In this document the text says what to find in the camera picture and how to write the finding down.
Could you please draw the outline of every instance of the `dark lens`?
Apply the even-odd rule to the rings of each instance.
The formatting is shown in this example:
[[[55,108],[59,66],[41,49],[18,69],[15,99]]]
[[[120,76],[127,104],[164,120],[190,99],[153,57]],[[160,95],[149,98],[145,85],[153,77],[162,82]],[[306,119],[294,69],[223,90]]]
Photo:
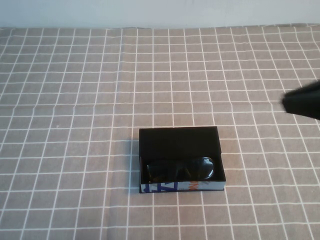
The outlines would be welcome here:
[[[150,182],[203,181],[214,175],[210,157],[184,160],[157,160],[147,165]]]
[[[199,157],[186,161],[186,168],[193,181],[202,181],[214,175],[214,161],[210,157]]]

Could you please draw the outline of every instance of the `black box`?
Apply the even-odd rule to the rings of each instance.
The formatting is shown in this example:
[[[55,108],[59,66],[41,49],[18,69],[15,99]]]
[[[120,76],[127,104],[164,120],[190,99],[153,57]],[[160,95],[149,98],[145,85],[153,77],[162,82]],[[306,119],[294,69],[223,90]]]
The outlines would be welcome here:
[[[209,157],[214,160],[214,174],[206,181],[152,183],[149,180],[147,165],[151,161],[198,157]],[[139,130],[139,161],[140,193],[221,191],[226,185],[216,126],[141,128]]]

